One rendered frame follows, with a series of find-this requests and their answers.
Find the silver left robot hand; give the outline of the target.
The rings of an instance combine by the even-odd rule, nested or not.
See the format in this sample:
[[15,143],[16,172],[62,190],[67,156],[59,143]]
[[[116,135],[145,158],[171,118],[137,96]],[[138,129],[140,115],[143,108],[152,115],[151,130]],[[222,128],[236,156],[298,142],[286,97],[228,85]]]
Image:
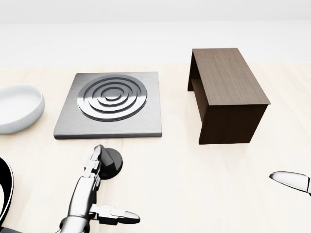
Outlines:
[[105,225],[140,223],[140,217],[137,214],[117,210],[113,206],[98,206],[96,204],[97,191],[101,184],[99,172],[103,147],[103,145],[96,146],[93,154],[88,158],[83,176],[79,178],[71,197],[68,216],[82,217],[88,222],[97,220]]

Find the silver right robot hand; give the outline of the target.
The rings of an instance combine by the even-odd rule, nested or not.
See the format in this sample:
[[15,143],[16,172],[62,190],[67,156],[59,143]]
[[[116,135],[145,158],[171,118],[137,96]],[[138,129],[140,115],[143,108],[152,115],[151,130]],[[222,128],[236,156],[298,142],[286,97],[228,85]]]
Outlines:
[[272,180],[311,196],[311,178],[300,173],[276,171],[269,175]]

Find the round black stove knob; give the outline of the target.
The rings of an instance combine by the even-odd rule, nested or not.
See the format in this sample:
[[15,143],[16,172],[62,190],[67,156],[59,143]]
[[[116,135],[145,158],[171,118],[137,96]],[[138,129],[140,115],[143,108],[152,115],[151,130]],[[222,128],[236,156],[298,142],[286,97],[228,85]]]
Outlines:
[[108,180],[117,176],[122,169],[122,165],[122,156],[117,150],[102,148],[99,172],[101,180]]

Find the grey square stove plate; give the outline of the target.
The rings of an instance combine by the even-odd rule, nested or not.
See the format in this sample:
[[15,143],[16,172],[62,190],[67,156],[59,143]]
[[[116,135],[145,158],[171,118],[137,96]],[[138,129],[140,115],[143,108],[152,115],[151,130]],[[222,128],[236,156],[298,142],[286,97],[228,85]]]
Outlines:
[[56,139],[161,137],[157,72],[77,73]]

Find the black curved rimmed object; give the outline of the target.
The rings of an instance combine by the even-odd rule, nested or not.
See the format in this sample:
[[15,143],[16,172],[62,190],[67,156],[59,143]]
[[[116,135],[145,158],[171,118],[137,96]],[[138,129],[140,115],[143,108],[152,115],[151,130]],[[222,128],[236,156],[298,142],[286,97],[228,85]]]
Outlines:
[[9,211],[13,190],[14,175],[10,165],[0,157],[0,185],[4,192],[4,204],[0,214],[0,225],[4,222]]

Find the white ceramic bowl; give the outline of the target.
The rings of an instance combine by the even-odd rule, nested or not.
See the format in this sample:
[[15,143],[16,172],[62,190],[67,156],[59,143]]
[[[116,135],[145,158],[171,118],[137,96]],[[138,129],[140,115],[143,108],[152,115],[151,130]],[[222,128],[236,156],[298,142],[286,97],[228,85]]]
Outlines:
[[41,91],[33,85],[0,88],[0,134],[12,134],[35,124],[45,109]]

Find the dark brown wooden shelf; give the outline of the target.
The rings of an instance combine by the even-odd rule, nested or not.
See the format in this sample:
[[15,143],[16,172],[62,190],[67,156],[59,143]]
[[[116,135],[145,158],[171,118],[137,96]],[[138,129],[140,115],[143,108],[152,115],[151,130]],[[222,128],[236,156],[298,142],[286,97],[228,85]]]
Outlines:
[[193,49],[188,91],[202,122],[200,145],[249,143],[270,104],[237,48]]

